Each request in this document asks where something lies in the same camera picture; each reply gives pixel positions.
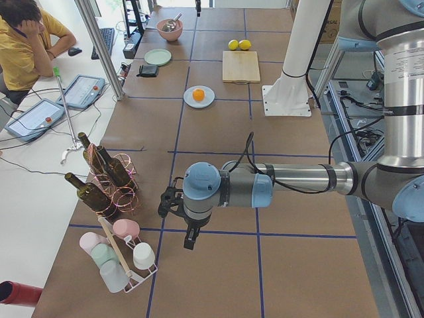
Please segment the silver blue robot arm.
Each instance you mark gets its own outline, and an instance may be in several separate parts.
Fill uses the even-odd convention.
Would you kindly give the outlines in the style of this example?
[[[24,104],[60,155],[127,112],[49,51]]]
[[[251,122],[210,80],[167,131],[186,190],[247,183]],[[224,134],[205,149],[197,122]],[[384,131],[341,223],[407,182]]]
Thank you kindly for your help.
[[[375,162],[316,166],[192,164],[183,181],[184,246],[194,247],[212,208],[267,207],[277,189],[336,191],[423,220],[423,2],[344,1],[339,47],[384,55],[384,154]]]

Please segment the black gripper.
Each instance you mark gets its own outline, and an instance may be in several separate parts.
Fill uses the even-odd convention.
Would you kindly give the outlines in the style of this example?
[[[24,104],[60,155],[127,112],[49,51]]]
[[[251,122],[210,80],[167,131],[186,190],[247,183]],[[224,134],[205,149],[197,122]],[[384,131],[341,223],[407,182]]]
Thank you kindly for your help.
[[[187,224],[187,232],[184,239],[184,248],[188,250],[193,250],[200,232],[200,228],[208,224],[210,220],[212,207],[200,212],[192,211],[188,207],[184,207],[183,211],[184,221]]]

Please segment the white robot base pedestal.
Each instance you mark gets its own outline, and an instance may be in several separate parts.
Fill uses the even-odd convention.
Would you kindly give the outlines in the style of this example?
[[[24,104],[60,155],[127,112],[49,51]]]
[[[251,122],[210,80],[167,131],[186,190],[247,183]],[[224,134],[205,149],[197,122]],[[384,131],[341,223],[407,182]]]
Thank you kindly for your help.
[[[309,117],[307,73],[320,34],[331,11],[331,0],[305,0],[297,6],[280,77],[262,87],[267,117]]]

